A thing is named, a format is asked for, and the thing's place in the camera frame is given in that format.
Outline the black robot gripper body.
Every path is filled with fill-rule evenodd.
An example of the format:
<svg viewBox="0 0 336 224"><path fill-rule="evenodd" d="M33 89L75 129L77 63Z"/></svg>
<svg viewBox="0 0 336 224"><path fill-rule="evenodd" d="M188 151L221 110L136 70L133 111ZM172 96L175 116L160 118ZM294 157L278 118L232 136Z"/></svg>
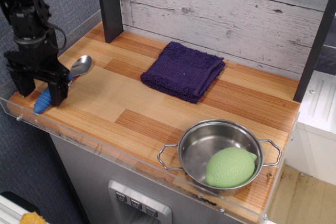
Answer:
<svg viewBox="0 0 336 224"><path fill-rule="evenodd" d="M39 36L14 36L17 51L7 51L4 57L9 68L27 68L31 76L45 83L69 82L69 70L58 60L59 48L53 28L44 30Z"/></svg>

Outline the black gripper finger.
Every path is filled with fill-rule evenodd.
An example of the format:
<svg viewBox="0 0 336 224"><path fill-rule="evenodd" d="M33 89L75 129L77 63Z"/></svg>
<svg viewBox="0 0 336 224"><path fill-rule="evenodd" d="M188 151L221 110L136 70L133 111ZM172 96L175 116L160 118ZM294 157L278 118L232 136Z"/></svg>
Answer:
<svg viewBox="0 0 336 224"><path fill-rule="evenodd" d="M68 83L68 81L48 83L52 106L59 106L62 101L67 98L69 90Z"/></svg>
<svg viewBox="0 0 336 224"><path fill-rule="evenodd" d="M31 76L31 71L27 68L9 68L10 76L17 88L17 91L26 97L35 89L34 77Z"/></svg>

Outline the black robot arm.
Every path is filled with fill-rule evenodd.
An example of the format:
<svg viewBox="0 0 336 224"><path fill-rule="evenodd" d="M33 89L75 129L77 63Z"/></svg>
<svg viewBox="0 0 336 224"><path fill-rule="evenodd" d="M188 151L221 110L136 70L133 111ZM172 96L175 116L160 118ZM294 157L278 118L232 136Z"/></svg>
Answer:
<svg viewBox="0 0 336 224"><path fill-rule="evenodd" d="M58 60L57 26L48 20L49 5L44 0L1 0L1 9L14 35L18 51L4 57L18 92L26 97L35 89L35 80L48 84L51 104L59 106L68 96L70 71Z"/></svg>

